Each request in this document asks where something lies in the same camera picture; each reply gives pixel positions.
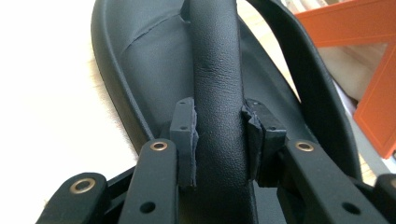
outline orange plastic panel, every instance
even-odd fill
[[[375,150],[396,149],[396,0],[354,0],[299,13],[317,47],[388,43],[354,119]]]

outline black leather bag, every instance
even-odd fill
[[[96,61],[136,149],[168,138],[177,101],[197,112],[197,188],[181,191],[182,223],[284,222],[273,189],[248,179],[245,99],[263,103],[289,139],[322,145],[361,179],[354,138],[322,60],[301,24],[276,0],[249,0],[272,28],[301,102],[233,0],[97,0]]]

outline wooden surface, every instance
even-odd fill
[[[34,223],[73,175],[96,172],[109,179],[135,165],[93,57],[93,3],[0,3],[0,198],[6,211],[0,223]],[[271,38],[261,17],[240,5],[258,38]],[[276,64],[287,74],[284,62]]]

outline metal grommet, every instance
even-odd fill
[[[168,144],[166,144],[165,142],[155,142],[155,143],[151,144],[151,146],[149,146],[149,147],[155,151],[162,151],[168,147]]]
[[[92,178],[83,178],[76,181],[71,187],[70,192],[74,194],[85,193],[95,186],[96,181]]]
[[[390,184],[396,189],[396,179],[390,180]]]
[[[311,144],[308,144],[306,142],[297,142],[296,147],[300,149],[301,151],[313,151],[314,147],[311,146]]]

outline textured leather surface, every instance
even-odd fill
[[[179,15],[182,4],[182,0],[124,0],[121,2],[98,0],[92,14],[92,43],[95,57],[107,90],[137,150],[147,140],[158,138],[162,133],[162,137],[167,137],[167,133],[163,130],[169,128],[177,101],[190,96],[203,100],[196,108],[198,116],[206,113],[204,117],[201,117],[203,120],[206,118],[203,132],[198,130],[200,141],[203,136],[210,135],[206,138],[208,142],[202,144],[207,144],[208,147],[219,147],[216,150],[214,148],[203,149],[202,153],[198,153],[199,158],[197,158],[198,165],[201,166],[198,168],[201,169],[198,182],[205,183],[206,186],[203,188],[209,190],[210,197],[197,191],[196,194],[199,197],[204,197],[199,200],[207,200],[207,202],[197,202],[193,199],[194,195],[188,195],[190,199],[186,198],[186,201],[182,199],[181,215],[188,213],[189,216],[193,216],[194,223],[207,223],[208,220],[217,222],[219,217],[227,217],[231,211],[236,211],[232,216],[234,220],[225,219],[225,221],[254,222],[254,216],[249,218],[254,215],[255,209],[250,198],[252,188],[246,179],[246,155],[242,150],[245,147],[243,125],[236,115],[237,104],[241,104],[241,99],[243,99],[240,93],[240,79],[232,81],[227,80],[226,77],[234,78],[235,72],[238,72],[234,70],[235,68],[242,70],[245,98],[264,103],[285,125],[288,138],[302,138],[314,142],[316,138],[305,124],[301,105],[287,82],[242,22],[239,25],[241,63],[234,64],[238,62],[236,58],[222,61],[223,57],[228,57],[228,55],[218,52],[219,48],[223,47],[225,49],[231,47],[235,50],[235,43],[231,42],[237,40],[237,35],[230,34],[230,38],[223,36],[220,41],[216,40],[219,46],[210,46],[209,52],[211,56],[216,56],[214,59],[219,60],[219,63],[227,63],[215,69],[225,80],[215,77],[213,85],[210,86],[213,90],[209,91],[209,87],[205,86],[209,82],[205,82],[205,78],[200,77],[201,80],[198,83],[204,88],[203,93],[200,96],[194,94],[191,24]],[[227,7],[234,7],[233,1],[226,4],[228,4]],[[229,18],[225,17],[231,15],[228,13],[234,15],[234,12],[229,12],[230,9],[226,7],[222,10],[225,15],[210,20],[227,21]],[[222,32],[235,31],[234,24],[233,27],[226,24],[226,27],[227,30]],[[215,71],[206,70],[206,66],[203,65],[196,64],[195,66],[197,65],[200,68],[198,71],[202,73]],[[213,113],[216,116],[210,115],[212,112],[209,109],[215,109]],[[218,127],[208,129],[209,131],[205,129],[206,125],[213,126],[216,123]],[[230,136],[237,138],[236,142],[228,138],[229,132]],[[225,149],[235,147],[231,146],[233,144],[240,146],[239,150]],[[220,190],[224,191],[218,195],[217,192]],[[220,198],[216,200],[216,203],[210,204],[210,201],[218,197]],[[259,218],[264,220],[264,223],[269,215],[273,215],[268,217],[269,220],[281,215],[278,203],[272,201],[276,199],[274,190],[264,190],[256,197],[258,197],[257,200],[264,200],[264,203],[262,201],[259,203],[261,210],[258,211]],[[271,211],[269,213],[262,212],[262,207],[266,203],[274,205],[270,206],[271,210],[267,210]]]
[[[358,150],[332,78],[304,27],[275,0],[248,0],[270,25],[301,99],[306,123],[345,174],[361,180]]]
[[[236,3],[191,0],[190,14],[200,139],[197,189],[180,192],[181,218],[190,223],[257,223],[241,114],[244,96]]]

